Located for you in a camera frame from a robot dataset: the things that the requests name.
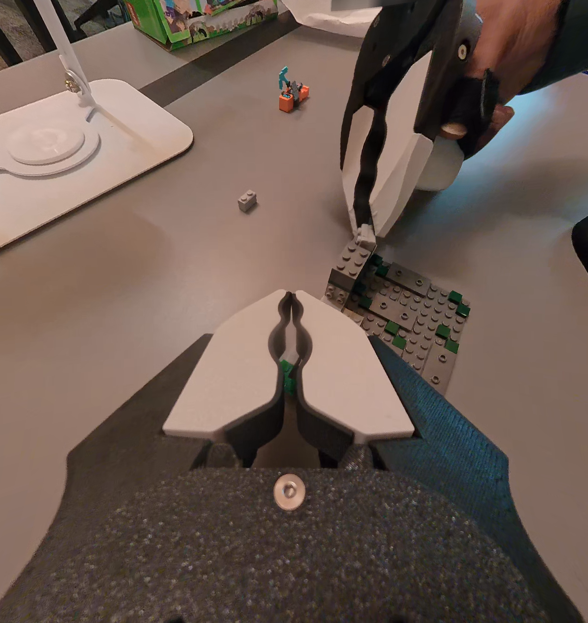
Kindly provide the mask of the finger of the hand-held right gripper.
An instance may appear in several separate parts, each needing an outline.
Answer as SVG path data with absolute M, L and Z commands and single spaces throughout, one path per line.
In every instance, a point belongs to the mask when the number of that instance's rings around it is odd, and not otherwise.
M 389 99 L 385 141 L 370 194 L 377 238 L 385 237 L 404 210 L 426 165 L 433 141 L 414 130 L 432 51 L 411 66 Z
M 389 161 L 383 154 L 387 107 L 364 105 L 352 115 L 342 181 L 353 231 L 369 221 L 375 231 L 389 231 L 389 208 L 383 190 L 389 179 Z

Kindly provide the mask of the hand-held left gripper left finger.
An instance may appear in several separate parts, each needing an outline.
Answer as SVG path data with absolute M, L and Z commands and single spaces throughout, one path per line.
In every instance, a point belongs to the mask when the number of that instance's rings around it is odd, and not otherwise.
M 227 443 L 244 466 L 252 465 L 284 420 L 280 358 L 291 303 L 291 292 L 277 290 L 219 326 L 165 421 L 165 434 Z

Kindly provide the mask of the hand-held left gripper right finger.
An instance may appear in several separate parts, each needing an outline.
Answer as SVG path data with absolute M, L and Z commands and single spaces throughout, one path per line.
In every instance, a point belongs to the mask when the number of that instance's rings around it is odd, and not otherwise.
M 330 462 L 351 446 L 408 439 L 415 426 L 367 334 L 310 294 L 294 293 L 298 431 Z

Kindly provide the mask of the grey brick baseplate model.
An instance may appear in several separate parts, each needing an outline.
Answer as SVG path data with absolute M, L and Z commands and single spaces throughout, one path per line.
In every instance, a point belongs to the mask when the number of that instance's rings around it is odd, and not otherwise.
M 318 299 L 378 338 L 441 396 L 455 368 L 470 305 L 403 265 L 384 260 L 355 237 L 335 261 Z

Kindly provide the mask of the person's right forearm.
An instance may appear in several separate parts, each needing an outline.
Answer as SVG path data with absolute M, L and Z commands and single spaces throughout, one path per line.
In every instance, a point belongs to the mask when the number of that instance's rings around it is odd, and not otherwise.
M 588 70 L 588 1 L 562 1 L 546 60 L 520 95 Z

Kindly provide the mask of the person's right hand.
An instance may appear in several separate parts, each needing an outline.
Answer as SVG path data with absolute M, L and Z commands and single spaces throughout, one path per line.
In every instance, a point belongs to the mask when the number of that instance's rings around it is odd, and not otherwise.
M 476 152 L 512 119 L 515 112 L 508 102 L 543 66 L 555 38 L 560 5 L 561 1 L 477 1 L 482 31 L 464 76 L 482 79 L 490 69 L 500 85 L 492 121 Z

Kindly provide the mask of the orange toy brick figure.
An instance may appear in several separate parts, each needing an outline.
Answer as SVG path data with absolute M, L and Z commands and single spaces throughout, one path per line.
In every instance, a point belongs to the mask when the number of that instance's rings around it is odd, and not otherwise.
M 309 87 L 295 80 L 289 80 L 287 73 L 287 66 L 284 66 L 279 73 L 279 89 L 281 90 L 279 109 L 290 113 L 309 97 Z

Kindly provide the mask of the white printed paper bag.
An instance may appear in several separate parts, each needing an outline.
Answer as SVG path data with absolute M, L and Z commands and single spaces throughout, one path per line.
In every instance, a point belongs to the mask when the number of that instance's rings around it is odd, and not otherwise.
M 331 1 L 280 1 L 302 26 L 325 32 L 363 38 L 381 7 L 347 6 L 335 11 Z

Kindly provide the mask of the green toy set box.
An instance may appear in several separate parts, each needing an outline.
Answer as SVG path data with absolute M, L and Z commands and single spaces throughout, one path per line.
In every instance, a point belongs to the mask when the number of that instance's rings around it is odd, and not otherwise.
M 134 27 L 167 51 L 274 19 L 277 1 L 125 1 Z

